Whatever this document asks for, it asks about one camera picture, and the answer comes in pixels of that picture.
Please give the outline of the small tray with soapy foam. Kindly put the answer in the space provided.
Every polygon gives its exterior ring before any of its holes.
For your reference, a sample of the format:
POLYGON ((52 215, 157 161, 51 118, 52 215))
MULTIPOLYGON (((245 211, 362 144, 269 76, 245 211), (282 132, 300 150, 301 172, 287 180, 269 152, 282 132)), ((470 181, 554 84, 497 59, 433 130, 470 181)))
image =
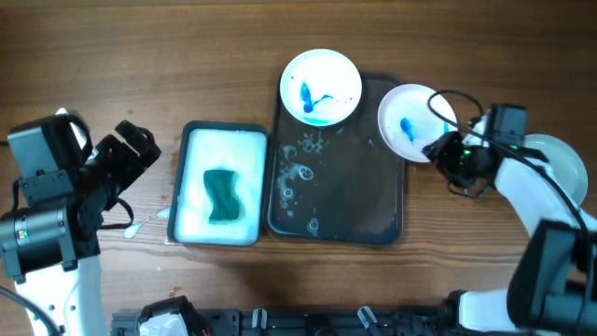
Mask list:
POLYGON ((231 246, 257 241, 268 140, 258 124, 185 125, 167 229, 171 241, 231 246))

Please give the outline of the green scrubbing sponge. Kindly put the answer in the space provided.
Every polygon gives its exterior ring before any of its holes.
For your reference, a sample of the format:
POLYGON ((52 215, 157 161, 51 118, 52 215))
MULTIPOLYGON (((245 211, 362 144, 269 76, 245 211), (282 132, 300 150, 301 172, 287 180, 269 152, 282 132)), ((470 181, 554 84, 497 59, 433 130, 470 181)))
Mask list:
POLYGON ((229 224, 241 219, 243 206, 236 192, 238 174, 226 169, 207 170, 203 184, 211 202, 210 224, 229 224))

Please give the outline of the large dark serving tray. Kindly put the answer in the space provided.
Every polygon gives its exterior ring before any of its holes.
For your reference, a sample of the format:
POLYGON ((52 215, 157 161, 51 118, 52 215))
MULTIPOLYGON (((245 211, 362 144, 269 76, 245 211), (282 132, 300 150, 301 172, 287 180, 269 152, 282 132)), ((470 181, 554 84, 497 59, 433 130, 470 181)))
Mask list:
POLYGON ((357 109, 325 128, 278 102, 269 145, 262 225, 272 235, 391 245, 404 230, 405 161, 382 140, 378 109, 398 77, 364 72, 357 109))

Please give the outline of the cleaned white plate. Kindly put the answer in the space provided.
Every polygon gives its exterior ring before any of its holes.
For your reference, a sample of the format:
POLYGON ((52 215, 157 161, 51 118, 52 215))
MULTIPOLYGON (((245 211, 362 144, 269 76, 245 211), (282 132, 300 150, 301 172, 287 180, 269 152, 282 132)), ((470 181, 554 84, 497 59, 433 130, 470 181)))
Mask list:
POLYGON ((548 159, 553 174, 562 188, 581 205, 588 192, 588 173, 575 150, 562 140, 546 134, 528 134, 524 145, 541 151, 548 159))

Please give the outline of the dirty white plate top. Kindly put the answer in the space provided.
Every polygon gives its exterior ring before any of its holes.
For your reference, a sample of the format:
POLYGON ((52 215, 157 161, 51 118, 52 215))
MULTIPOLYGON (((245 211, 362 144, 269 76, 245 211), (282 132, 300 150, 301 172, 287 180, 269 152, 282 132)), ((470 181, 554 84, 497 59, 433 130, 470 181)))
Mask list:
POLYGON ((353 114, 363 87, 360 73, 349 58, 332 49, 311 49, 285 67, 279 95, 296 120, 329 127, 353 114))

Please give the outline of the white plate blue stain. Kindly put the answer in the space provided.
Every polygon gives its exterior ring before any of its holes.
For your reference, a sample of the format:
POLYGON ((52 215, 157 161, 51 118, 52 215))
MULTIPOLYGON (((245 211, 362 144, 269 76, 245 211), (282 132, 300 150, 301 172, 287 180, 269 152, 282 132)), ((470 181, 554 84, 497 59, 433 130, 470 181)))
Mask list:
POLYGON ((380 103, 378 124, 382 139, 407 161, 428 163, 423 148, 444 133, 456 131, 429 109, 427 102, 434 93, 424 85, 403 84, 391 89, 380 103))

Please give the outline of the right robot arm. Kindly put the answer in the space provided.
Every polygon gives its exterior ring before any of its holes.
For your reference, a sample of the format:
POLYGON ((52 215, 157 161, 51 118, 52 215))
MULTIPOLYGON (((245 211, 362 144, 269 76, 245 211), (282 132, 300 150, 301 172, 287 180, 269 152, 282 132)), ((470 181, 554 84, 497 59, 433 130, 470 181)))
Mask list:
POLYGON ((531 238, 506 289, 462 291, 447 303, 452 328, 477 332, 596 332, 596 220, 552 177, 545 155, 523 144, 527 111, 492 105, 422 153, 448 182, 480 179, 503 195, 531 238))

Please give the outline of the black base rail bottom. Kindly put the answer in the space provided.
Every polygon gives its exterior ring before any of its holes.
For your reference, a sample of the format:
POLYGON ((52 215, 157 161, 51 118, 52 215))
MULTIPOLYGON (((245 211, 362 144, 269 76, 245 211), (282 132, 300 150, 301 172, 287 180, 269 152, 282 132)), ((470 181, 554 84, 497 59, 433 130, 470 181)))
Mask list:
POLYGON ((109 333, 130 335, 273 336, 273 335, 442 335, 436 309, 407 307, 373 310, 278 312, 256 308, 197 309, 185 296, 158 301, 139 311, 112 315, 109 333))

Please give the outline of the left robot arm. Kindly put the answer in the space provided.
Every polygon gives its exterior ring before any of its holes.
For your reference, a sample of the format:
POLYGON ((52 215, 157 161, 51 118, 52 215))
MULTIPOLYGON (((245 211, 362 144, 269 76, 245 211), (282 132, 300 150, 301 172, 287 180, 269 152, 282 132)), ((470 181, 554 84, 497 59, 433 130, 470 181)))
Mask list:
POLYGON ((7 144, 21 175, 1 217, 1 260, 37 335, 105 335, 101 294, 103 214, 160 156, 153 134, 123 120, 98 144, 67 110, 10 130, 7 144))

